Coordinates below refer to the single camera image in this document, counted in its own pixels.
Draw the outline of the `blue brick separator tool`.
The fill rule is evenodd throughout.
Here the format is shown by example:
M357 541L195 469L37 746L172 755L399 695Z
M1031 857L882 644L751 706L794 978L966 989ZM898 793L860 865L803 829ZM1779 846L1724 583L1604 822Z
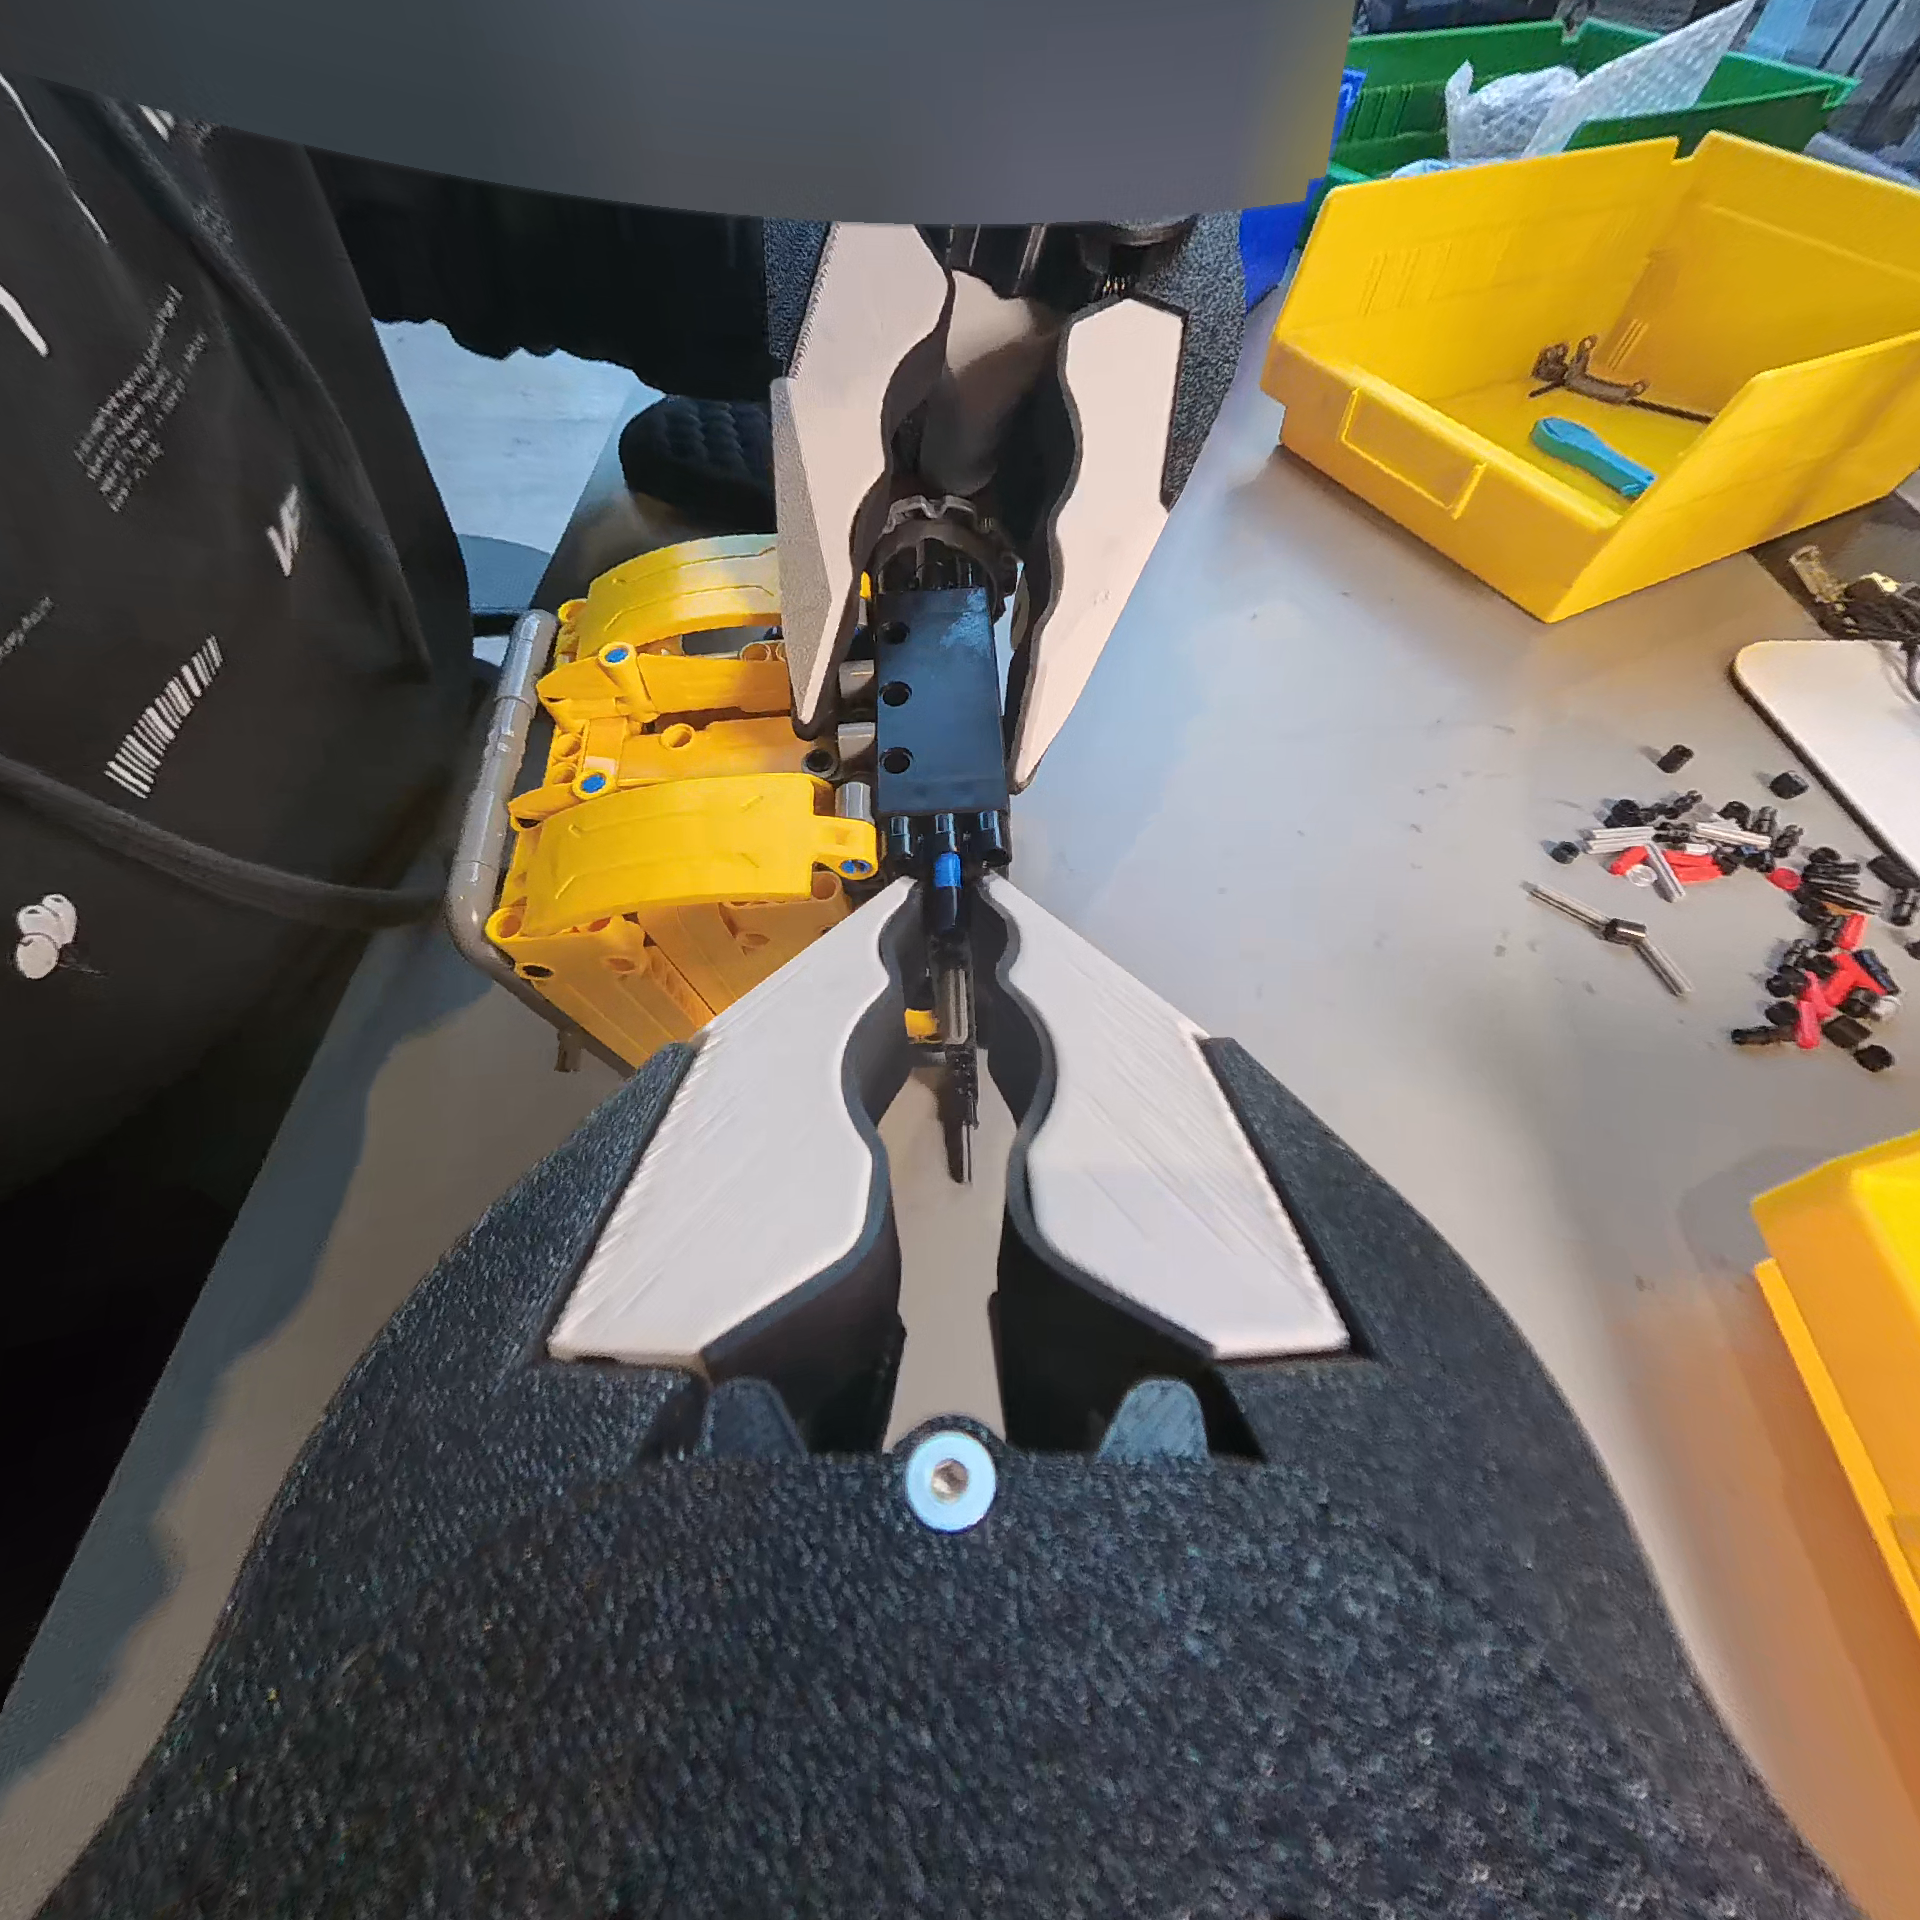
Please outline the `blue brick separator tool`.
M1571 415L1543 415L1534 421L1527 441L1549 459L1586 473L1608 493L1624 500L1643 499L1659 482L1656 470Z

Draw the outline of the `yellow plastic box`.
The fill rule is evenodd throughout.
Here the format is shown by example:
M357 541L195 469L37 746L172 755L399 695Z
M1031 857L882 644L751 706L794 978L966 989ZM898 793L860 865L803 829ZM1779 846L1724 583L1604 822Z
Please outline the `yellow plastic box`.
M1918 1133L1759 1194L1763 1300L1918 1623Z

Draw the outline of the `blue plastic bin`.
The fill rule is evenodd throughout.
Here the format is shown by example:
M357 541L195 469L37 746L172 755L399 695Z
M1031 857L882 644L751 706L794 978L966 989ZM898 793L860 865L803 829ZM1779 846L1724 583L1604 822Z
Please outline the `blue plastic bin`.
M1245 207L1238 214L1238 267L1243 309L1250 313L1284 278L1295 247L1306 237L1307 212L1327 187L1327 170L1307 182L1303 198L1264 207Z

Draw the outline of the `white document stand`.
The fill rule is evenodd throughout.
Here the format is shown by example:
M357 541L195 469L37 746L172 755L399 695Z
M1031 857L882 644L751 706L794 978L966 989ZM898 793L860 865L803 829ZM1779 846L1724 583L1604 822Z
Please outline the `white document stand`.
M1918 868L1918 701L1886 639L1757 639L1739 691L1892 857Z

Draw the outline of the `grey axle pin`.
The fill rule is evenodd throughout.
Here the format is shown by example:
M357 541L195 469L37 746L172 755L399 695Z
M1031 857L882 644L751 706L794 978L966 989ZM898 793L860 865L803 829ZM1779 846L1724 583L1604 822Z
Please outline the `grey axle pin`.
M1678 1002L1692 998L1692 978L1674 962L1669 950L1653 940L1645 923L1614 917L1536 881L1525 881L1523 894L1534 903L1549 908L1549 913L1558 915L1564 922L1584 929L1599 945L1635 954L1669 996Z

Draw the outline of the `green plastic bin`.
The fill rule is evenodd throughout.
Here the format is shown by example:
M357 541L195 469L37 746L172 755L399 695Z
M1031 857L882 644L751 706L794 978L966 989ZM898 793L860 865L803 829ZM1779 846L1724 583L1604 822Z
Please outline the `green plastic bin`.
M1381 178L1446 150L1444 85L1462 63L1477 82L1567 67L1588 77L1654 41L1654 31L1590 15L1572 29L1555 19L1355 36L1349 69L1359 97L1333 147L1333 178ZM1674 138L1688 155L1715 131L1799 153L1848 105L1855 75L1727 52L1695 102L1671 111L1606 111L1584 124L1574 150Z

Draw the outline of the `person's left forearm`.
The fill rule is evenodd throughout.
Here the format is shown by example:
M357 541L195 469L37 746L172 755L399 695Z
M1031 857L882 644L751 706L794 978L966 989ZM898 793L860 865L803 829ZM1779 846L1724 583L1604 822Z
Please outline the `person's left forearm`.
M758 399L776 372L756 217L308 157L372 321L438 322L491 358L612 364L700 399Z

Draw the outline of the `black yellow toy brick vehicle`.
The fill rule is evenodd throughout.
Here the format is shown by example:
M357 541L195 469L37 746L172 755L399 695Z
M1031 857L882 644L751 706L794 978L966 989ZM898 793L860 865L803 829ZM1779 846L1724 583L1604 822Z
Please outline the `black yellow toy brick vehicle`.
M970 1181L972 898L1012 854L996 620L1015 588L972 502L896 500L816 735L786 706L772 535L667 543L530 613L464 815L455 945L558 1028L562 1067L587 1042L637 1067L910 881L904 1037Z

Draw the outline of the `clear plastic bag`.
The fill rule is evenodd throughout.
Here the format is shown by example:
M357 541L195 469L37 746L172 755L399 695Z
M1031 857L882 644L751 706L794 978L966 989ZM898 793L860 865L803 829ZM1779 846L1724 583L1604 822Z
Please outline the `clear plastic bag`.
M1444 82L1446 165L1547 157L1594 122L1693 107L1750 12L1720 7L1584 77L1558 63L1477 86L1471 61L1461 63Z

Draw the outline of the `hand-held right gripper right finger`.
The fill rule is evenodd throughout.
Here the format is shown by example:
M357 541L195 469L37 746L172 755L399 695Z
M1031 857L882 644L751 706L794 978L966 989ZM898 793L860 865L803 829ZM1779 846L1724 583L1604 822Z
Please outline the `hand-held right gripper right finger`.
M976 1007L1015 1123L991 1339L1003 1410L1349 1359L1354 1331L1208 1033L1005 878L976 892Z

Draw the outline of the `pile of small brick parts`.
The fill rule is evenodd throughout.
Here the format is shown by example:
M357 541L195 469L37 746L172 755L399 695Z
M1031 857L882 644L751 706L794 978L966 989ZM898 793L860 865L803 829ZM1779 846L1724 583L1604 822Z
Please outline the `pile of small brick parts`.
M1536 882L1645 923L1693 994L1674 998L1645 973L1675 1007L1716 1017L1727 1050L1894 1075L1915 1054L1915 875L1810 831L1795 815L1810 781L1795 771L1712 798L1693 769L1685 740L1656 753L1664 786L1612 795L1547 836L1555 878Z

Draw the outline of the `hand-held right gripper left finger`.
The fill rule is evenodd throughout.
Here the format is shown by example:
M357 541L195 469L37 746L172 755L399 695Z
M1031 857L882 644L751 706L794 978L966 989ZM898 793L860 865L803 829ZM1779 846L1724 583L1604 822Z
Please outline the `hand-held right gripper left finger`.
M894 1363L900 1255L879 1141L916 1066L894 881L714 1019L546 1335L550 1359L766 1380L851 1410Z

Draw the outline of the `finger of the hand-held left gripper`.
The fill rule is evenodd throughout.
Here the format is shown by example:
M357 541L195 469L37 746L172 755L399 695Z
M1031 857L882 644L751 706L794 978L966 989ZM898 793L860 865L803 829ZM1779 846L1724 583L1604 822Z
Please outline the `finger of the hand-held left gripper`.
M1076 316L1040 398L1064 455L1015 596L1005 766L1031 786L1167 521L1164 465L1184 321L1132 297Z
M784 657L819 735L894 497L896 434L935 391L952 278L919 226L770 228L770 431Z

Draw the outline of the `grey desk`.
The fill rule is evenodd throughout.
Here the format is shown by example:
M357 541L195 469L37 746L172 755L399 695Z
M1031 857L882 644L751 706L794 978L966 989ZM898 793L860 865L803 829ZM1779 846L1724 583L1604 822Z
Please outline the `grey desk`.
M1258 321L1015 885L1245 1044L1520 1323L1702 1679L1871 1916L1915 1916L1915 1646L1752 1281L1750 1198L1915 1127L1912 1055L1730 1047L1775 903L1653 917L1669 998L1523 894L1695 749L1788 763L1730 681L1802 634L1756 561L1543 627L1278 450ZM374 942L5 1707L5 1916L74 1865L195 1670L302 1441L403 1292L612 1091L442 933Z

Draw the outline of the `yellow plastic bin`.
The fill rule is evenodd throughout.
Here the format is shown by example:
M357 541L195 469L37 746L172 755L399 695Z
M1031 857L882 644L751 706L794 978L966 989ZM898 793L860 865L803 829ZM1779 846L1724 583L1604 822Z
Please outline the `yellow plastic bin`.
M1915 330L1912 185L1710 133L1333 190L1262 383L1284 449L1558 621L1896 490Z

